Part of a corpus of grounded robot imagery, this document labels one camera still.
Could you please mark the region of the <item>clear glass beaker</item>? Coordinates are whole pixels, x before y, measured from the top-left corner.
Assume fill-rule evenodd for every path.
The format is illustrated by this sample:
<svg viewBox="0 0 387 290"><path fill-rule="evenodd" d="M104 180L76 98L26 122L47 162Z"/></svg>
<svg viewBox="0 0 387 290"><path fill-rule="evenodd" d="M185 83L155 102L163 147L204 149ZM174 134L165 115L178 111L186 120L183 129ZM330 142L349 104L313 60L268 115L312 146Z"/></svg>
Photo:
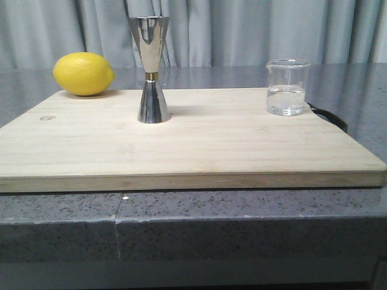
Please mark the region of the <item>clear glass beaker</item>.
<svg viewBox="0 0 387 290"><path fill-rule="evenodd" d="M267 62L266 110L280 116L296 116L304 111L305 88L311 63L299 59Z"/></svg>

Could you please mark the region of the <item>steel hourglass jigger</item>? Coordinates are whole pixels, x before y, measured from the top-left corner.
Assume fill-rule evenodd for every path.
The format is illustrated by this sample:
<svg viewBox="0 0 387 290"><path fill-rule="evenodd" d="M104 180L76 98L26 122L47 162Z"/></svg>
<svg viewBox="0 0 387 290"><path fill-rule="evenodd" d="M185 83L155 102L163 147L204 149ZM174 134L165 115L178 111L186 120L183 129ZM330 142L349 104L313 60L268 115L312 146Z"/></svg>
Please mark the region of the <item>steel hourglass jigger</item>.
<svg viewBox="0 0 387 290"><path fill-rule="evenodd" d="M168 26L169 18L164 16L129 18L129 28L145 71L137 117L141 123L157 124L170 119L158 77Z"/></svg>

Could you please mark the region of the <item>wooden cutting board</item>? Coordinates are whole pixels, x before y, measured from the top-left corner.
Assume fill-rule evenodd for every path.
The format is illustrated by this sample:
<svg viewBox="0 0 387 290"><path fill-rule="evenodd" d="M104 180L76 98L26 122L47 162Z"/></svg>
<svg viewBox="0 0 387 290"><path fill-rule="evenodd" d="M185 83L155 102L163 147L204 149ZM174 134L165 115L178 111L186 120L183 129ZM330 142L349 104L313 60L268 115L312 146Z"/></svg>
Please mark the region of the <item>wooden cutting board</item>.
<svg viewBox="0 0 387 290"><path fill-rule="evenodd" d="M137 120L141 91L59 91L1 128L1 192L378 187L386 164L309 107L270 114L264 88L167 89L171 119Z"/></svg>

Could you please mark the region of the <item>yellow lemon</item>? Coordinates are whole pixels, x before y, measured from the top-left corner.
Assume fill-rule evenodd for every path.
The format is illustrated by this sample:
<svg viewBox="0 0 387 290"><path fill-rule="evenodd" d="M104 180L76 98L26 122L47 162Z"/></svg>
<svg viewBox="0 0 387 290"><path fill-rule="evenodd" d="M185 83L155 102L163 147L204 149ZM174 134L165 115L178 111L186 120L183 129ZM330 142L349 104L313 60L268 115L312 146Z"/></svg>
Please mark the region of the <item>yellow lemon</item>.
<svg viewBox="0 0 387 290"><path fill-rule="evenodd" d="M79 52L61 57L52 70L52 76L64 90L79 96L92 96L106 90L115 73L104 57Z"/></svg>

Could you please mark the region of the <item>grey curtain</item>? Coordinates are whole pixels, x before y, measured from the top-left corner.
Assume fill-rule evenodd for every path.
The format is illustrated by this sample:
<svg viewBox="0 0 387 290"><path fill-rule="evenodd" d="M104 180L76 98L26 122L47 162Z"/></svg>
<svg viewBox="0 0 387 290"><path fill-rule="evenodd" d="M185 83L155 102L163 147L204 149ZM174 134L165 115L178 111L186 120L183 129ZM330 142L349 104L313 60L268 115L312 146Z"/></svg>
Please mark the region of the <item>grey curtain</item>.
<svg viewBox="0 0 387 290"><path fill-rule="evenodd" d="M144 16L169 18L165 66L386 62L385 1L2 1L1 68L78 51L140 66L128 20Z"/></svg>

